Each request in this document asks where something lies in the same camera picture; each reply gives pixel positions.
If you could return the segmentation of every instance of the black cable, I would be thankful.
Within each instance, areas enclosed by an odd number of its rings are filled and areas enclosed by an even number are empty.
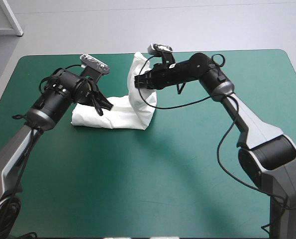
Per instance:
[[[179,84],[177,84],[178,95],[180,95],[182,93],[184,86],[186,86],[186,82],[184,82],[181,86],[179,86]]]
[[[141,68],[141,70],[140,70],[140,72],[139,72],[138,81],[139,81],[140,74],[141,74],[141,72],[142,72],[144,66],[145,66],[146,63],[147,63],[151,58],[153,58],[153,57],[154,57],[154,56],[149,57],[149,58],[145,61],[145,63],[143,64],[143,66],[142,66],[142,68]],[[216,68],[220,68],[220,66],[223,66],[223,65],[225,64],[225,58],[224,58],[224,56],[222,56],[222,58],[223,58],[223,63],[220,64],[220,65],[218,65],[218,64],[216,63],[216,64],[215,64],[215,65],[216,65]],[[218,162],[219,166],[222,168],[222,170],[223,170],[226,174],[228,174],[230,177],[232,177],[232,178],[233,178],[234,180],[236,180],[237,182],[243,184],[244,186],[246,186],[246,187],[248,187],[248,188],[250,188],[250,189],[253,189],[253,190],[255,190],[255,191],[258,191],[258,192],[260,192],[260,193],[263,193],[263,194],[265,194],[265,195],[267,195],[267,196],[272,197],[272,198],[275,200],[275,202],[276,202],[280,207],[282,207],[283,210],[282,210],[281,214],[280,214],[277,218],[275,218],[274,221],[272,221],[272,222],[270,222],[269,224],[266,224],[266,225],[264,225],[264,226],[261,226],[261,229],[264,230],[265,232],[267,232],[268,234],[270,234],[270,233],[269,233],[269,231],[266,230],[266,228],[269,227],[269,226],[271,226],[271,225],[273,225],[273,224],[275,224],[278,220],[280,220],[280,218],[281,218],[281,217],[283,216],[283,214],[285,213],[285,210],[294,210],[294,209],[296,209],[296,207],[295,207],[295,208],[289,208],[289,207],[287,206],[287,201],[288,201],[288,197],[287,197],[287,196],[286,196],[286,198],[284,198],[284,197],[282,197],[282,196],[275,195],[275,194],[272,194],[272,193],[268,193],[268,192],[265,192],[265,191],[263,191],[263,190],[260,190],[259,188],[253,187],[253,186],[251,186],[251,185],[245,183],[244,181],[240,180],[239,178],[237,178],[237,177],[236,177],[235,175],[233,175],[232,173],[230,173],[230,172],[229,172],[229,171],[223,166],[223,164],[221,163],[221,160],[220,160],[220,157],[219,157],[219,150],[220,150],[220,147],[221,147],[222,143],[224,142],[225,138],[227,137],[227,135],[230,133],[230,131],[232,130],[232,128],[233,128],[234,125],[236,124],[236,121],[237,121],[238,118],[239,118],[239,104],[238,104],[237,100],[236,100],[234,97],[231,96],[231,94],[233,94],[233,93],[231,93],[230,95],[226,95],[226,94],[214,94],[214,95],[211,95],[211,96],[205,97],[205,98],[203,98],[203,99],[201,99],[201,100],[194,101],[194,102],[191,102],[191,103],[187,103],[187,104],[184,104],[184,105],[179,105],[179,106],[173,106],[173,107],[158,107],[158,106],[153,106],[153,105],[149,104],[149,103],[143,98],[143,96],[142,96],[142,94],[141,94],[141,92],[140,92],[140,88],[138,88],[138,92],[139,92],[139,95],[140,95],[142,101],[143,101],[145,104],[147,104],[147,105],[150,106],[150,107],[153,107],[153,108],[155,108],[155,109],[160,109],[160,110],[170,110],[170,109],[176,109],[176,108],[180,108],[180,107],[185,107],[185,106],[189,106],[189,105],[197,104],[197,103],[203,102],[203,101],[205,101],[205,100],[207,100],[207,99],[209,99],[209,98],[213,98],[213,97],[215,97],[215,96],[223,96],[222,99],[221,99],[221,101],[222,101],[223,99],[225,99],[225,98],[230,98],[230,99],[232,99],[232,100],[234,101],[234,103],[236,104],[236,116],[235,116],[235,118],[234,118],[234,120],[233,120],[231,126],[228,128],[228,130],[225,132],[225,134],[223,135],[223,137],[221,138],[221,140],[220,140],[219,143],[218,143],[218,146],[217,146],[217,149],[216,149],[216,158],[217,158],[217,162]],[[279,198],[280,200],[282,200],[283,203],[278,202],[275,198]]]
[[[45,77],[43,80],[40,81],[39,86],[38,86],[38,90],[39,90],[39,92],[40,92],[41,95],[43,95],[43,93],[44,93],[42,91],[42,84],[44,82],[49,83],[50,81],[54,81],[54,83],[57,84],[58,76],[48,76],[48,77]]]
[[[80,64],[75,64],[75,65],[68,66],[68,67],[66,67],[65,69],[68,69],[68,68],[71,68],[71,67],[74,67],[74,66],[80,66],[80,67],[81,67]]]

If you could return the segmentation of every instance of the green table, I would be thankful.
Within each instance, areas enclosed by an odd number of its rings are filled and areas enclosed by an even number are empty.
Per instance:
[[[296,74],[286,53],[220,53],[237,95],[296,143]],[[175,58],[179,62],[192,54],[175,53]],[[102,92],[107,97],[126,95],[133,54],[94,56],[111,68],[99,82]],[[40,80],[58,67],[79,62],[79,55],[19,60],[0,100],[0,149],[23,124],[11,116],[29,109],[39,96]],[[175,87],[157,94],[159,106],[207,96],[197,81],[188,83],[181,95]],[[260,226],[269,221],[269,197],[235,182],[216,162],[217,144],[231,124],[221,104],[209,100],[156,110],[145,131],[72,126],[73,108],[44,133],[31,154],[24,191],[18,194],[22,210],[14,235],[36,231],[41,237],[267,237]],[[222,147],[222,161],[250,182],[238,164],[238,136],[234,128]]]

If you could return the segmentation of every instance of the folded cloth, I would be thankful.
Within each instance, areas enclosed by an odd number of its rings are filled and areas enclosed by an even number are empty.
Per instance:
[[[146,58],[136,52],[128,74],[128,96],[109,97],[113,104],[111,111],[103,109],[103,116],[99,116],[92,106],[77,104],[73,110],[72,125],[84,125],[96,128],[132,128],[146,129],[152,119],[154,108],[146,105],[134,87],[134,76],[139,72],[146,62]],[[142,69],[142,74],[148,70],[150,62]],[[140,89],[142,97],[151,105],[157,104],[157,93],[155,90]]]

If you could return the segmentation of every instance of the white floor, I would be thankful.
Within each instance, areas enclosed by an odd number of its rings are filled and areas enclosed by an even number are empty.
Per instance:
[[[25,55],[280,48],[296,70],[294,0],[8,0],[23,37],[0,36],[0,97]]]

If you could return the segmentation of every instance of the white towel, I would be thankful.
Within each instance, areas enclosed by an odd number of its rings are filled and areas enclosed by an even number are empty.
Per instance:
[[[132,128],[146,129],[152,119],[155,108],[146,105],[134,87],[134,76],[138,75],[146,58],[136,52],[128,74],[128,96],[109,97],[113,104],[111,111],[103,109],[103,116],[99,116],[92,106],[77,104],[73,110],[72,125],[84,125],[96,128]],[[142,70],[142,74],[150,70],[148,61]],[[155,90],[140,89],[143,98],[151,105],[157,104]]]

